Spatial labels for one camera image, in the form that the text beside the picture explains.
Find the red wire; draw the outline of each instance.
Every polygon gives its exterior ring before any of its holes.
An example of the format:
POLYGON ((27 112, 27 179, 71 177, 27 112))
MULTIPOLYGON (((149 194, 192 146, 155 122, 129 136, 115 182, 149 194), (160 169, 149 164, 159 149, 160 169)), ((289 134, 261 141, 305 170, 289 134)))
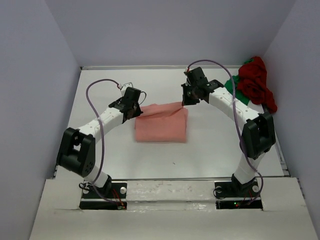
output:
POLYGON ((116 205, 119 206, 119 204, 118 204, 118 202, 117 202, 116 195, 115 195, 115 193, 114 193, 113 191, 112 191, 112 195, 113 195, 113 198, 114 198, 114 200, 115 200, 116 205))
POLYGON ((116 194, 116 196, 118 197, 118 199, 119 199, 119 201, 120 201, 121 205, 122 205, 122 206, 125 206, 125 205, 124 205, 124 203, 121 201, 121 198, 119 197, 119 195, 118 195, 117 191, 116 191, 115 189, 113 189, 113 192, 114 192, 114 193, 116 194))
POLYGON ((251 194, 251 191, 249 191, 249 194, 250 194, 250 201, 252 200, 252 194, 251 194))
POLYGON ((244 195, 244 199, 242 200, 242 202, 240 202, 240 206, 242 205, 242 203, 246 200, 247 195, 244 195))

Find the wire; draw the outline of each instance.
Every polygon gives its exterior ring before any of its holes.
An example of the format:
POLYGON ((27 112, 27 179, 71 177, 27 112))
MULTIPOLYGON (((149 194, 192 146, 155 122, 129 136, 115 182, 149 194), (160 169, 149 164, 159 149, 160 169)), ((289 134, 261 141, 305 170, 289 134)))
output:
POLYGON ((250 201, 252 200, 252 194, 251 191, 249 190, 249 195, 250 195, 250 201))
POLYGON ((142 91, 141 93, 144 94, 144 99, 143 99, 143 101, 142 101, 141 103, 139 103, 139 105, 143 104, 144 101, 145 101, 146 98, 147 98, 147 93, 146 93, 145 91, 142 91))
POLYGON ((246 197, 247 197, 247 195, 244 195, 244 198, 243 198, 243 200, 240 202, 240 204, 239 204, 239 208, 242 206, 242 203, 246 200, 246 197))
POLYGON ((215 193, 217 193, 217 189, 216 189, 216 188, 213 189, 213 196, 214 196, 216 199, 218 199, 218 200, 223 200, 223 199, 225 199, 225 197, 217 197, 217 194, 215 194, 215 193))
POLYGON ((121 201, 121 198, 119 197, 119 194, 117 193, 117 191, 115 189, 113 189, 114 194, 117 196, 117 198, 119 199, 121 205, 124 207, 124 203, 121 201))
POLYGON ((116 201, 116 205, 119 206, 118 201, 117 201, 117 197, 116 197, 114 191, 111 191, 111 192, 112 192, 112 195, 113 195, 113 199, 116 201))
POLYGON ((257 198, 260 197, 260 194, 262 192, 262 189, 264 187, 264 178, 262 177, 261 173, 258 172, 258 170, 251 164, 251 162, 249 161, 248 158, 248 154, 247 154, 247 149, 246 149, 246 144, 245 141, 243 140, 241 133, 240 133, 240 129, 239 129, 239 123, 238 123, 238 117, 237 117, 237 109, 236 109, 236 85, 235 85, 235 80, 232 77, 231 73, 229 72, 229 70, 223 66, 222 64, 214 61, 214 60, 209 60, 209 59, 201 59, 201 60, 197 60, 192 62, 191 64, 188 65, 187 67, 187 72, 189 71, 190 67, 194 64, 200 63, 200 62, 210 62, 210 63, 214 63, 216 65, 219 65, 221 68, 223 68, 227 74, 229 75, 230 79, 231 79, 231 83, 232 83, 232 106, 233 106, 233 117, 234 117, 234 123, 235 123, 235 129, 236 129, 236 133, 238 134, 239 140, 240 140, 240 146, 241 146, 241 150, 244 154, 245 160, 248 163, 249 167, 259 175, 259 177, 261 178, 261 187, 260 190, 258 191, 258 193, 256 194, 256 196, 254 197, 254 199, 250 200, 246 205, 251 204, 253 201, 255 201, 257 198))
POLYGON ((80 189, 90 192, 90 188, 89 187, 85 187, 85 184, 83 182, 80 182, 78 186, 79 186, 80 189))
POLYGON ((93 105, 93 103, 91 102, 91 100, 90 100, 90 98, 89 98, 89 89, 90 89, 93 85, 95 85, 95 84, 97 84, 97 83, 100 83, 100 82, 113 82, 113 83, 116 84, 116 86, 117 86, 118 89, 121 89, 120 84, 119 84, 118 82, 116 82, 115 80, 112 80, 112 79, 100 79, 100 80, 94 81, 94 82, 92 82, 91 84, 89 84, 89 86, 88 86, 88 87, 86 88, 86 90, 85 90, 86 100, 88 101, 90 107, 92 108, 92 110, 93 110, 93 112, 94 112, 94 114, 95 114, 95 116, 96 116, 96 118, 97 118, 97 120, 98 120, 98 122, 99 122, 99 125, 100 125, 101 144, 102 144, 101 163, 100 163, 99 171, 98 171, 95 179, 91 182, 91 184, 92 184, 92 187, 93 187, 94 191, 96 192, 96 194, 97 194, 100 198, 106 200, 107 202, 114 203, 114 201, 111 201, 111 200, 105 198, 104 196, 102 196, 102 194, 98 191, 98 189, 97 189, 96 186, 95 186, 95 182, 96 182, 97 179, 99 178, 99 176, 100 176, 100 174, 101 174, 101 171, 102 171, 102 168, 103 168, 103 166, 104 166, 104 160, 105 160, 105 133, 104 133, 104 126, 103 126, 103 124, 102 124, 102 122, 101 122, 101 120, 100 120, 100 118, 99 118, 99 113, 98 113, 98 111, 96 110, 95 106, 93 105))

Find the black mount base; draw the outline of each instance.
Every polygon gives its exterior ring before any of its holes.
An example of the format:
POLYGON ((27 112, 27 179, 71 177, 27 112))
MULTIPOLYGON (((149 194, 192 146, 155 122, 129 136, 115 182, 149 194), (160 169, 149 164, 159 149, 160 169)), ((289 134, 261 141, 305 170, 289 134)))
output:
MULTIPOLYGON (((102 191, 104 190, 103 189, 104 187, 98 188, 98 191, 107 199, 112 200, 112 199, 114 199, 114 195, 113 195, 112 190, 115 190, 118 193, 124 207, 127 208, 127 202, 125 201, 125 199, 127 197, 127 193, 121 193, 121 191, 120 191, 120 189, 122 187, 127 189, 127 183, 126 182, 112 182, 112 185, 111 185, 111 182, 110 182, 110 185, 108 184, 108 186, 110 186, 110 188, 108 189, 108 191, 104 191, 105 194, 102 193, 102 191)), ((122 208, 119 208, 118 205, 115 203, 101 200, 101 198, 98 196, 98 194, 92 188, 92 186, 89 187, 88 193, 82 192, 81 202, 80 202, 79 207, 82 210, 121 210, 122 209, 122 208)))
POLYGON ((234 175, 232 175, 231 181, 215 182, 214 187, 213 194, 217 199, 244 198, 245 196, 248 198, 250 193, 254 198, 257 196, 257 192, 255 190, 259 189, 255 178, 246 184, 240 184, 234 175))

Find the red cloth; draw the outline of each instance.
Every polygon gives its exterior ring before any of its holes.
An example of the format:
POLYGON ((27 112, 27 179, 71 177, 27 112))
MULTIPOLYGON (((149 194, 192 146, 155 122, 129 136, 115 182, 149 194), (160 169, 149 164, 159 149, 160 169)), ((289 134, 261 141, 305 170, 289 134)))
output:
POLYGON ((141 107, 143 114, 135 119, 137 142, 187 141, 188 110, 181 102, 151 104, 141 107))
POLYGON ((243 92, 254 104, 266 104, 270 113, 275 113, 278 107, 273 93, 267 88, 267 70, 264 61, 259 56, 239 68, 240 82, 237 89, 243 92))

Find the black bracket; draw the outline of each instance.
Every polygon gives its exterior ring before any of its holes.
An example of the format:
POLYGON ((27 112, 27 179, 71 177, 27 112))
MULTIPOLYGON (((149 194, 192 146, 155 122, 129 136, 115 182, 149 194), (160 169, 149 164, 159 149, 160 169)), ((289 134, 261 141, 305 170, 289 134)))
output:
MULTIPOLYGON (((103 194, 104 189, 98 188, 100 194, 102 194, 107 199, 114 199, 113 190, 117 192, 119 198, 123 203, 123 207, 127 208, 127 191, 122 192, 121 188, 127 189, 126 182, 113 182, 112 187, 108 189, 108 191, 103 194)), ((85 188, 87 188, 87 192, 82 192, 81 202, 79 208, 82 210, 121 210, 123 209, 119 204, 115 204, 108 201, 101 201, 99 195, 95 192, 93 187, 88 184, 85 188)))
POLYGON ((96 163, 95 138, 78 129, 67 128, 62 136, 56 163, 83 178, 88 176, 96 163), (80 150, 76 150, 75 146, 79 145, 80 150))
POLYGON ((262 153, 268 152, 276 143, 274 119, 269 112, 253 120, 247 120, 243 126, 242 138, 249 158, 256 160, 262 153))
POLYGON ((136 118, 140 116, 143 112, 139 106, 139 98, 140 98, 141 90, 128 87, 125 90, 124 96, 114 101, 109 105, 109 108, 115 108, 120 110, 123 113, 123 121, 136 118))
POLYGON ((215 182, 214 196, 218 200, 224 198, 244 198, 245 196, 248 198, 250 197, 250 193, 253 198, 257 196, 257 192, 253 190, 253 188, 259 189, 258 183, 255 179, 244 185, 235 184, 235 180, 238 181, 232 175, 231 181, 215 182))
POLYGON ((182 105, 196 105, 200 100, 209 103, 209 94, 215 89, 222 88, 224 85, 218 80, 208 81, 201 67, 184 72, 186 83, 182 84, 183 95, 182 105))

